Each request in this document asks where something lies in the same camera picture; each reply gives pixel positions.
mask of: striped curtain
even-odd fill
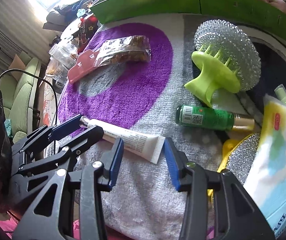
[[[60,33],[42,29],[47,14],[36,0],[0,0],[0,73],[21,51],[48,63],[49,43]]]

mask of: green bottle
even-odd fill
[[[176,109],[175,122],[184,126],[228,131],[253,131],[255,124],[254,119],[245,114],[184,105]]]

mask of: gold bottle cap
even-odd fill
[[[234,125],[232,131],[253,131],[255,121],[246,114],[234,114]]]

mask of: white tube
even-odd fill
[[[89,120],[87,127],[90,128],[93,125],[103,128],[104,140],[114,143],[116,138],[121,137],[124,141],[125,150],[157,164],[165,137],[135,132],[96,119]]]

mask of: brown pillow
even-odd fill
[[[19,58],[18,55],[15,54],[14,60],[12,61],[11,65],[9,66],[9,69],[19,68],[19,69],[25,70],[25,67],[26,66],[24,65],[23,61]],[[11,74],[17,81],[19,81],[19,79],[22,75],[22,72],[12,71]]]

